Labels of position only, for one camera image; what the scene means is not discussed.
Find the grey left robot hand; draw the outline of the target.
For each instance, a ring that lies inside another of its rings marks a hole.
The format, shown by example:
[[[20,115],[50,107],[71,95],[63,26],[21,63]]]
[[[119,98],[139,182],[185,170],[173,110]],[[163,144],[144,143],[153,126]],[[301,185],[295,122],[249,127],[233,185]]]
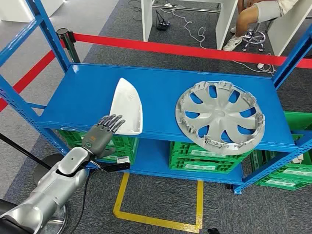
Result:
[[[82,141],[82,147],[88,150],[93,159],[112,155],[115,148],[107,146],[119,128],[125,122],[122,115],[106,115],[89,129]]]

